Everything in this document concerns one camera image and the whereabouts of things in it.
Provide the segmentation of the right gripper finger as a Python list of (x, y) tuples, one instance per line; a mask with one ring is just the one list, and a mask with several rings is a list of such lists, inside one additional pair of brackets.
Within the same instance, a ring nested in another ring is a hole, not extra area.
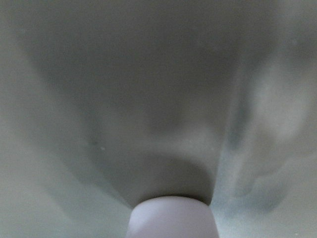
[(188, 197), (163, 196), (138, 204), (131, 212), (127, 238), (217, 238), (208, 205)]

